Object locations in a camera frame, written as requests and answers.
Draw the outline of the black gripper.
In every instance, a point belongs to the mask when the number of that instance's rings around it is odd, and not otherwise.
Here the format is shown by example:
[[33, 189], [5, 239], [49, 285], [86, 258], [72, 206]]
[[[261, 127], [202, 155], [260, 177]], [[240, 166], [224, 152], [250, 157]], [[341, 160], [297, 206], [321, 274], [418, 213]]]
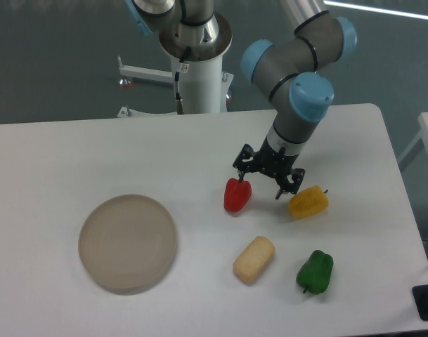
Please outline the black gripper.
[[276, 152], [265, 139], [258, 152], [249, 144], [244, 144], [233, 162], [233, 168], [238, 171], [239, 183], [247, 173], [260, 172], [274, 178], [279, 187], [275, 196], [278, 200], [283, 194], [297, 194], [303, 182], [306, 171], [303, 168], [292, 168], [297, 157]]

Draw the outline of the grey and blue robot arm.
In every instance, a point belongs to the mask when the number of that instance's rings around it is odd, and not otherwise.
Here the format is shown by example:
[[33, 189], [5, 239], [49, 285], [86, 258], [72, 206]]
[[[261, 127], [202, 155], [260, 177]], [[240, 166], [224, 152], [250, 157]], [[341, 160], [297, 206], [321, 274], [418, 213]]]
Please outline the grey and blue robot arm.
[[[178, 114], [217, 113], [221, 62], [232, 42], [228, 21], [213, 1], [128, 1], [135, 26], [159, 34], [171, 59], [170, 81]], [[334, 18], [323, 1], [282, 1], [294, 37], [282, 46], [261, 39], [243, 53], [240, 66], [277, 114], [259, 150], [245, 145], [234, 161], [240, 177], [261, 173], [276, 181], [280, 194], [295, 194], [304, 169], [294, 162], [334, 99], [330, 82], [318, 74], [352, 53], [354, 26]]]

